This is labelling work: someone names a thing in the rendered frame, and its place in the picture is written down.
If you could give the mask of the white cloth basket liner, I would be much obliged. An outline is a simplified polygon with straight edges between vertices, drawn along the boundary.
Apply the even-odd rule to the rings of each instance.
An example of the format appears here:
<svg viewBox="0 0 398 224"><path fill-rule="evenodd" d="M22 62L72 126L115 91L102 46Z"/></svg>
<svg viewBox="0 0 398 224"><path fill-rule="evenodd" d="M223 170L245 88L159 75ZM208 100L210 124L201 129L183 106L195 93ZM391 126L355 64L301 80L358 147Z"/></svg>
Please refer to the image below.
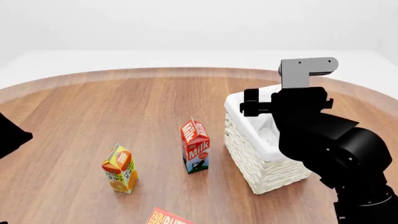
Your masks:
<svg viewBox="0 0 398 224"><path fill-rule="evenodd" d="M279 130L270 113L257 117L245 117L239 110L244 101L244 93L233 93L226 97L224 108L226 119L232 122L238 138L246 141L261 160L266 162L285 159L279 151Z"/></svg>

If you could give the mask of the white wicker basket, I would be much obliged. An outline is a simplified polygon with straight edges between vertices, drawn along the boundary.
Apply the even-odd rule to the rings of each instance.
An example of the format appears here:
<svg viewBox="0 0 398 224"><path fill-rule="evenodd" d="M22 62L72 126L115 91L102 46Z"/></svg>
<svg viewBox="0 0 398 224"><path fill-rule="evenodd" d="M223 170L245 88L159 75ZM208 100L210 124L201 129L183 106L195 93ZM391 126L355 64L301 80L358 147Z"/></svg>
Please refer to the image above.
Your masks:
<svg viewBox="0 0 398 224"><path fill-rule="evenodd" d="M271 162L261 160L246 141L238 138L238 132L226 119L226 114L224 144L254 194L270 192L311 175L311 171L301 162L287 157Z"/></svg>

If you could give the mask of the red butter box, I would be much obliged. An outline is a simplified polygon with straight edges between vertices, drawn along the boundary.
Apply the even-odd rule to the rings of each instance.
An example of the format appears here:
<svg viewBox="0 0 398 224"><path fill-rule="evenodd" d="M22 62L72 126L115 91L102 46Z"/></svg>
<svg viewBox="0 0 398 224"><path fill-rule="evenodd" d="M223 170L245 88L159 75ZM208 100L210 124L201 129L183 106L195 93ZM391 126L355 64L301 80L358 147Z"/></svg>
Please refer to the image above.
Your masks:
<svg viewBox="0 0 398 224"><path fill-rule="evenodd" d="M146 221L146 224L194 224L176 214L155 207Z"/></svg>

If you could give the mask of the red milk carton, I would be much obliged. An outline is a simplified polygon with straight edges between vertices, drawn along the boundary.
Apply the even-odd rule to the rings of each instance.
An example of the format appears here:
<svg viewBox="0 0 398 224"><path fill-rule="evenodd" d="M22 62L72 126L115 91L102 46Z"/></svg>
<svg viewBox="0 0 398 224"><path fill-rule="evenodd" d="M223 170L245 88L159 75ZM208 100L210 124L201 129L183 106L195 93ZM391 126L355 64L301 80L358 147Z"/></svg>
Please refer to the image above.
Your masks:
<svg viewBox="0 0 398 224"><path fill-rule="evenodd" d="M210 138L203 124L191 118L180 128L180 135L187 173L208 169Z"/></svg>

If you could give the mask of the orange juice carton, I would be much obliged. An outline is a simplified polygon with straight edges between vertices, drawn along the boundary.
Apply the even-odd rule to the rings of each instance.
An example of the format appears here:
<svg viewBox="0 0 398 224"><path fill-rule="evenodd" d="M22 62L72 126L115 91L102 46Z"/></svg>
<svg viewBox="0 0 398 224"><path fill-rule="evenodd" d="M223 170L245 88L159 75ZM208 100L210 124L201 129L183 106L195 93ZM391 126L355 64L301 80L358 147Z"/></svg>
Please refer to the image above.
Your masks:
<svg viewBox="0 0 398 224"><path fill-rule="evenodd" d="M116 143L101 167L113 190L132 193L138 174L130 151Z"/></svg>

